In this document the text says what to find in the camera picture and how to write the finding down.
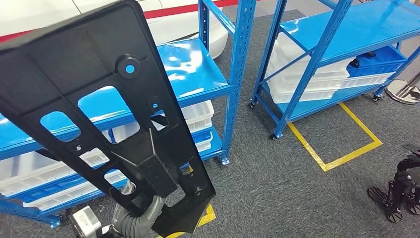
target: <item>shelf upright post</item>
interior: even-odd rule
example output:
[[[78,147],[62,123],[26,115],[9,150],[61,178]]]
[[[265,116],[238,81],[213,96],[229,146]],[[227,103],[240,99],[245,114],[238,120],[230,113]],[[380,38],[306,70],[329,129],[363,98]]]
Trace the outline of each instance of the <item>shelf upright post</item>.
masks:
[[[233,135],[236,110],[238,109],[239,94],[244,76],[245,60],[251,36],[251,27],[254,19],[254,11],[257,0],[238,0],[236,14],[235,33],[233,35],[233,50],[230,60],[230,72],[228,83],[232,90],[226,99],[226,113],[222,138],[222,151],[220,161],[223,165],[229,164],[228,154]]]
[[[330,9],[334,10],[335,7],[337,6],[337,4],[331,0],[318,0],[319,2],[321,2],[322,4],[324,4],[325,6],[329,7]]]
[[[268,62],[270,60],[271,52],[274,47],[274,42],[277,39],[278,31],[280,29],[281,18],[286,8],[287,0],[278,0],[276,9],[274,11],[273,23],[271,24],[270,33],[268,34],[267,42],[265,44],[264,53],[262,55],[262,61],[257,74],[257,80],[255,81],[254,92],[251,97],[250,106],[253,107],[257,103],[257,94],[261,92],[262,84],[265,73],[267,71]]]
[[[199,37],[204,47],[209,50],[209,9],[202,0],[198,1]]]
[[[306,86],[309,83],[311,77],[315,74],[316,69],[318,68],[318,63],[321,61],[325,51],[328,48],[331,39],[334,37],[338,26],[340,25],[341,21],[343,20],[344,16],[346,15],[348,9],[352,4],[352,0],[340,0],[337,3],[336,8],[334,9],[328,24],[317,44],[314,48],[311,60],[308,63],[305,72],[302,75],[301,80],[295,90],[295,93],[292,96],[289,104],[287,105],[286,111],[281,116],[280,123],[277,125],[276,130],[274,131],[274,135],[277,138],[282,136],[282,131],[286,127],[287,123],[289,122],[289,118],[292,115],[293,110],[295,109],[297,103],[299,102]]]
[[[409,66],[418,56],[420,55],[420,46],[408,57],[407,61],[404,62],[391,77],[389,77],[386,82],[378,88],[373,94],[373,98],[380,98],[382,96],[383,90],[390,84],[394,79],[396,79],[406,68]]]

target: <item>yellow floor tape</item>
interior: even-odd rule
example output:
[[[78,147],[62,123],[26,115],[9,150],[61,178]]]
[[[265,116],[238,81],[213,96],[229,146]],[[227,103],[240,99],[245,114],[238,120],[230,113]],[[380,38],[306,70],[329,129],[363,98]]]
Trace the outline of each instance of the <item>yellow floor tape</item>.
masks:
[[[209,206],[206,209],[206,214],[201,217],[200,222],[198,223],[198,227],[204,224],[207,224],[213,221],[214,219],[216,219],[216,214],[214,213],[213,207],[211,206],[211,204],[209,204]],[[184,234],[184,232],[177,232],[177,233],[170,234],[166,238],[176,238],[182,234]]]
[[[302,145],[306,148],[306,150],[310,153],[310,155],[314,158],[314,160],[318,163],[318,165],[321,167],[321,169],[326,172],[328,170],[331,170],[339,165],[344,164],[345,162],[348,162],[352,159],[354,159],[355,157],[362,155],[378,146],[380,146],[382,144],[382,142],[371,132],[371,130],[369,130],[365,124],[363,124],[362,121],[360,121],[356,115],[354,115],[353,112],[350,111],[350,109],[344,105],[343,103],[339,104],[341,106],[341,108],[357,123],[357,125],[360,126],[360,128],[362,128],[362,130],[364,130],[366,132],[366,134],[368,134],[368,136],[370,136],[373,140],[372,143],[363,146],[362,148],[359,148],[339,159],[336,159],[328,164],[325,164],[322,159],[318,156],[318,154],[315,152],[315,150],[310,146],[310,144],[305,140],[305,138],[302,136],[302,134],[300,134],[300,132],[298,131],[298,129],[292,124],[289,123],[288,126],[290,127],[290,129],[292,130],[292,132],[296,135],[296,137],[299,139],[299,141],[302,143]]]

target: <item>red stripe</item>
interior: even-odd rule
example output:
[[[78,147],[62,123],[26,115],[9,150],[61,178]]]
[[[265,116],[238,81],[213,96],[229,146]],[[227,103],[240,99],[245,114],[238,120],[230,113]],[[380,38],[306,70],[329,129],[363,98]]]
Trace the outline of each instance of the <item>red stripe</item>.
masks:
[[[215,1],[214,3],[218,7],[224,7],[224,6],[237,5],[238,0],[219,0],[219,1]],[[185,5],[185,6],[176,6],[176,7],[171,7],[171,8],[158,9],[158,10],[153,10],[153,11],[145,11],[144,15],[146,19],[150,19],[150,18],[156,18],[156,17],[162,17],[162,16],[170,16],[170,15],[182,14],[182,13],[187,13],[187,12],[193,12],[197,10],[198,10],[198,4],[191,4],[191,5]],[[30,31],[32,30],[0,36],[0,42],[10,40],[20,35],[26,34]]]

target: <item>shelf foot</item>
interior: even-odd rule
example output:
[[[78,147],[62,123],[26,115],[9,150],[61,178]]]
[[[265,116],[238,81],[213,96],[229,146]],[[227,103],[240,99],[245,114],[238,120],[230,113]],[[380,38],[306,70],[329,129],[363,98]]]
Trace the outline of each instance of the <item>shelf foot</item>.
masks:
[[[227,157],[220,158],[220,162],[222,163],[222,165],[228,165],[230,163],[230,161]]]
[[[63,220],[63,217],[60,214],[56,214],[55,216],[59,217],[59,221],[51,221],[50,228],[56,228],[61,225],[61,221]]]

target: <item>gray carpet floor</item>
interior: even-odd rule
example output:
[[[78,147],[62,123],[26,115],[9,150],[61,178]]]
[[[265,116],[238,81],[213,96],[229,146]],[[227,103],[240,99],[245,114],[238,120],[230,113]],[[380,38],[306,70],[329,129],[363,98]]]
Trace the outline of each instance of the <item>gray carpet floor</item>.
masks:
[[[285,20],[301,17],[288,11]],[[236,117],[230,164],[205,162],[217,195],[211,202],[216,219],[185,237],[418,237],[420,219],[403,210],[404,220],[389,223],[367,197],[366,189],[386,189],[406,151],[401,144],[420,143],[418,106],[406,106],[385,96],[374,103],[370,94],[345,104],[383,145],[341,166],[323,172],[289,128],[276,141],[268,139],[274,122],[257,105],[248,108],[272,16],[254,20]],[[216,59],[228,75],[232,41]],[[225,99],[213,101],[213,123],[222,129]],[[339,106],[294,123],[324,162],[333,161],[371,142]],[[102,197],[88,203],[103,224],[110,222],[114,202]],[[72,238],[64,218],[56,229],[0,215],[0,237]],[[156,237],[152,232],[149,237]]]

